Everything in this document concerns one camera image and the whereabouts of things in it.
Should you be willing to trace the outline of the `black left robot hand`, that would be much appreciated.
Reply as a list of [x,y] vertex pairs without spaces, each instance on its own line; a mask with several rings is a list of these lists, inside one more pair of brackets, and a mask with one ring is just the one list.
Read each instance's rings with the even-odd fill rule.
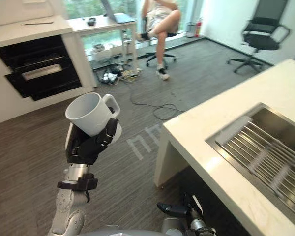
[[93,165],[99,154],[117,136],[118,119],[111,118],[106,126],[95,136],[89,136],[82,129],[70,123],[66,141],[65,155],[68,163]]

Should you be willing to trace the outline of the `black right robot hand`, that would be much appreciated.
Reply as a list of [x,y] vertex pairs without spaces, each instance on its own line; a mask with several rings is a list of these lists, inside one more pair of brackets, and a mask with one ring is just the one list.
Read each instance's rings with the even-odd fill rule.
[[158,202],[157,207],[165,214],[171,217],[184,218],[187,216],[187,208],[181,205],[173,205]]

